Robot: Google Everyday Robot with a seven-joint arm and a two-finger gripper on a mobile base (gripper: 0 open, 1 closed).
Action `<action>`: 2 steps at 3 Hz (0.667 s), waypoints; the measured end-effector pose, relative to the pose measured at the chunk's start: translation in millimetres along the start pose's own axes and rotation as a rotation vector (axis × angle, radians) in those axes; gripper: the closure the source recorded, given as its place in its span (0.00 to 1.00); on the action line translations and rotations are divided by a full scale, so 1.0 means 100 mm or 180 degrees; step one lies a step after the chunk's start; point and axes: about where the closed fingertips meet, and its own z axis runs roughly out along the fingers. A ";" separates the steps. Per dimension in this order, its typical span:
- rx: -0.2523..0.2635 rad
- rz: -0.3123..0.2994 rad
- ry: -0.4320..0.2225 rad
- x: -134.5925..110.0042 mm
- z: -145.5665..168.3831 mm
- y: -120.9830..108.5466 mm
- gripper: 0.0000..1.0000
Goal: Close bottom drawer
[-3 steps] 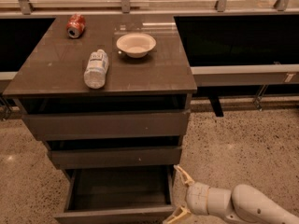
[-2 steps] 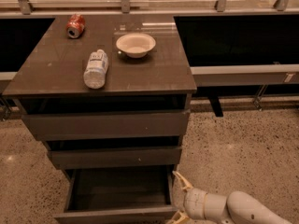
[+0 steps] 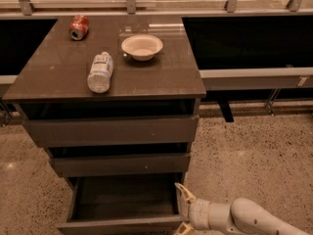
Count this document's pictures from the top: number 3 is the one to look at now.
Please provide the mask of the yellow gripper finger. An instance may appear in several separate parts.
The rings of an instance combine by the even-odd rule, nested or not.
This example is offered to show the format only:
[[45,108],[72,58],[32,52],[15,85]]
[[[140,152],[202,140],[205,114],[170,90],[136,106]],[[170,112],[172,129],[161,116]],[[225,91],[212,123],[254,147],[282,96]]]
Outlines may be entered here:
[[174,232],[174,235],[192,235],[194,231],[195,229],[190,223],[182,222]]
[[175,182],[174,185],[180,195],[180,209],[184,212],[188,212],[191,204],[197,199],[197,197],[183,184]]

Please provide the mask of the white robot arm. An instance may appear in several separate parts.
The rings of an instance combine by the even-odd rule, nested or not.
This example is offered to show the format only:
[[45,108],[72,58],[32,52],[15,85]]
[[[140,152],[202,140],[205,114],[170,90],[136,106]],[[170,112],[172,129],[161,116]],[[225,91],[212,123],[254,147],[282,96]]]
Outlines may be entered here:
[[175,187],[188,204],[188,220],[180,224],[175,235],[207,230],[224,235],[309,235],[249,199],[238,198],[231,204],[213,203],[197,198],[180,183]]

